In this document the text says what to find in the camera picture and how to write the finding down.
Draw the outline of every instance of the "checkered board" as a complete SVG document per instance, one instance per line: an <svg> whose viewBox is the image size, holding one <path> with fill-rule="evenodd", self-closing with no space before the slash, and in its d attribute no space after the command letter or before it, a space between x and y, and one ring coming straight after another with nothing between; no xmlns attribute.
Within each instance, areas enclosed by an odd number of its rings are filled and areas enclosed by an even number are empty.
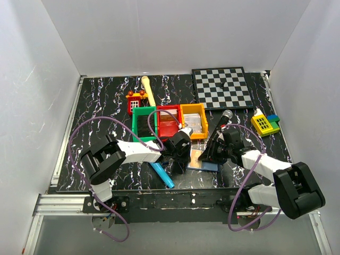
<svg viewBox="0 0 340 255"><path fill-rule="evenodd" d="M196 100L206 110L254 108L243 67L193 69L192 74Z"/></svg>

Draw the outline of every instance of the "blue stick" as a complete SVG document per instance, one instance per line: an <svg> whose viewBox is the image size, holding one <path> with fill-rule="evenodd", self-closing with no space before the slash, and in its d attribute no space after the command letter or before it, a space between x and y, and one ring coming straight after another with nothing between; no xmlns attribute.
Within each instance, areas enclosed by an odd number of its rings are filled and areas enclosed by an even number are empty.
<svg viewBox="0 0 340 255"><path fill-rule="evenodd" d="M163 180L165 185L167 185L170 189L172 189L175 186L175 184L173 183L171 178L167 175L167 173L162 168L160 163L150 163L150 165L154 168L154 170L159 175L159 177Z"/></svg>

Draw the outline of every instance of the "white backdrop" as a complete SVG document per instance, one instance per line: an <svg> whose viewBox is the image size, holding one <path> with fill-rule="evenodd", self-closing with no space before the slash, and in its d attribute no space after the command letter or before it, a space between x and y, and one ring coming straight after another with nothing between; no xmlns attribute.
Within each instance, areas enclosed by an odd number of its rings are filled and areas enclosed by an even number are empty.
<svg viewBox="0 0 340 255"><path fill-rule="evenodd" d="M40 0L0 1L0 253L21 254L80 76Z"/></svg>
<svg viewBox="0 0 340 255"><path fill-rule="evenodd" d="M312 0L271 73L270 86L294 162L311 168L333 254L340 254L340 3Z"/></svg>
<svg viewBox="0 0 340 255"><path fill-rule="evenodd" d="M81 74L271 70L310 0L42 0Z"/></svg>

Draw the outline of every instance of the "marble surface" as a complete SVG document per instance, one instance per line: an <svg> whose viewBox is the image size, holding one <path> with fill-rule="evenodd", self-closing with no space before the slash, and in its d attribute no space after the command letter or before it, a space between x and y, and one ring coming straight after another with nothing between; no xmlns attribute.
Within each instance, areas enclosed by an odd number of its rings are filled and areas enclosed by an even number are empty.
<svg viewBox="0 0 340 255"><path fill-rule="evenodd" d="M95 116L111 116L131 127L132 117L128 115L126 110L128 100L125 95L129 90L138 92L142 89L140 78L140 76L85 78L76 107L72 130L83 121ZM196 102L190 74L156 75L149 78L157 105ZM265 115L273 114L274 110L268 91L260 73L246 73L245 78L254 104ZM142 105L148 106L147 100L143 100ZM232 123L239 123L252 128L250 119L253 112L253 109L234 110ZM209 133L214 130L221 113L222 110L206 112ZM253 141L253 145L260 148L255 138L252 138L249 133L243 130L241 132L246 145L251 144ZM132 141L132 136L126 130L110 121L93 122L91 125L85 126L73 140L72 150L78 165L79 153L108 133L115 135L117 139ZM264 137L263 141L267 147L268 155L290 162L287 147L280 132ZM197 146L203 149L205 142L199 141ZM235 166L231 162L221 167L219 173L188 170L185 169L184 165L174 162L170 162L165 170L175 183L176 189L238 187L248 172L248 170ZM253 174L249 184L255 182L268 183L268 180L260 175ZM133 163L121 166L110 180L110 183L113 190L166 189L165 184L147 163ZM57 191L86 191L85 184L72 169L67 153L65 153L62 163Z"/></svg>

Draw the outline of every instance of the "yellow baseball bat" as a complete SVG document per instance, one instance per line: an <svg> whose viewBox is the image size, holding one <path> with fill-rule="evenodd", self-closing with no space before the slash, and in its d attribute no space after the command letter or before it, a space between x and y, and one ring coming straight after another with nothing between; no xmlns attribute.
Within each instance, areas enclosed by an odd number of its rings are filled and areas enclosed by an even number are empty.
<svg viewBox="0 0 340 255"><path fill-rule="evenodd" d="M149 100L150 106L156 106L154 94L152 94L152 90L150 87L150 80L147 76L142 77L142 84L144 86L146 93L148 94L148 100Z"/></svg>

